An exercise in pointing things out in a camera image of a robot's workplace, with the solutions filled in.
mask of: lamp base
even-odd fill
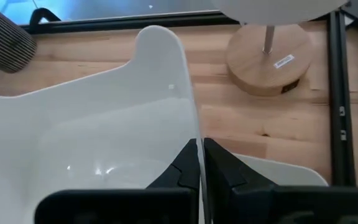
[[[273,50],[263,53],[266,27],[241,27],[229,42],[229,77],[251,95],[275,96],[294,89],[313,58],[313,45],[298,25],[277,26]]]

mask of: striped fabric object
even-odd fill
[[[26,31],[0,13],[0,70],[22,70],[37,50],[35,40]]]

